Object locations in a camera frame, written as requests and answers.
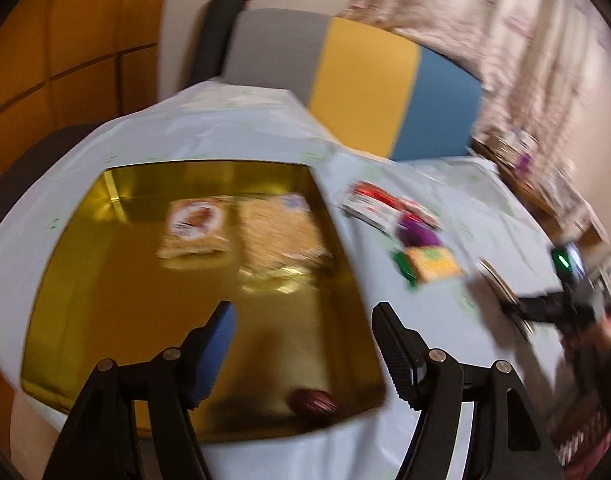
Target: chocolate egg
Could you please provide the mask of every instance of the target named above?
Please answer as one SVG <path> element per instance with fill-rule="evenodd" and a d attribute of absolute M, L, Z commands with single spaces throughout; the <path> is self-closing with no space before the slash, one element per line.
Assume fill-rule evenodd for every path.
<path fill-rule="evenodd" d="M 288 397 L 288 406 L 303 420 L 311 424 L 325 424 L 338 411 L 328 392 L 299 388 Z"/>

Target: yellow metal tray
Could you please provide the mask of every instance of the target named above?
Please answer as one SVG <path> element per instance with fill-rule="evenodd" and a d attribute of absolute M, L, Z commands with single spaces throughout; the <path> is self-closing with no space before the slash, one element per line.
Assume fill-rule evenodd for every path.
<path fill-rule="evenodd" d="M 246 285 L 236 203 L 231 253 L 172 264 L 156 256 L 169 202 L 210 195 L 298 192 L 332 262 L 310 277 Z M 306 166 L 276 162 L 161 162 L 107 170 L 70 219 L 46 267 L 23 356 L 26 393 L 67 413 L 102 358 L 147 361 L 202 326 L 220 300 L 238 325 L 209 399 L 190 412 L 200 440 L 303 433 L 290 412 L 295 388 L 330 392 L 337 420 L 376 408 L 385 386 L 348 259 Z M 150 431 L 137 402 L 137 427 Z"/>

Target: orange wall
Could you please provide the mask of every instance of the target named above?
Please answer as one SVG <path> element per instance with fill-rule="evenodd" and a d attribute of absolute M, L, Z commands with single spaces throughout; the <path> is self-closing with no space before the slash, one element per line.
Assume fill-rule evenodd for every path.
<path fill-rule="evenodd" d="M 156 102 L 163 0 L 20 0 L 0 29 L 0 175 L 50 132 Z"/>

